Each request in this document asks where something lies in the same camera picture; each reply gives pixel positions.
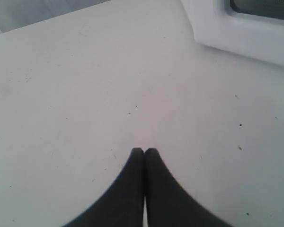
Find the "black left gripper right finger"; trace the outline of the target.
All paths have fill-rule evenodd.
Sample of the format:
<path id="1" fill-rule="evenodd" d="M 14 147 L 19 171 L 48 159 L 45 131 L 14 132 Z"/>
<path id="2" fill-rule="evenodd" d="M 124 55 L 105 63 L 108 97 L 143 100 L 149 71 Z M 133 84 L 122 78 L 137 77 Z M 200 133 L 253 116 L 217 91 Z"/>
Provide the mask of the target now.
<path id="1" fill-rule="evenodd" d="M 155 148 L 145 151 L 145 199 L 150 227 L 229 227 L 175 180 Z"/>

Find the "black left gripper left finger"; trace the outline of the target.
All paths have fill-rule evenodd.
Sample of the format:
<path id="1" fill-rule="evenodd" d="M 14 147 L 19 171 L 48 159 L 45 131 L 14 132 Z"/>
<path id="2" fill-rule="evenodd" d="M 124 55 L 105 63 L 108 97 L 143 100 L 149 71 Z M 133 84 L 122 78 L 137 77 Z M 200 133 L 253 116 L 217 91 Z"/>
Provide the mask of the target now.
<path id="1" fill-rule="evenodd" d="M 133 148 L 110 187 L 67 227 L 141 227 L 144 214 L 144 151 Z"/>

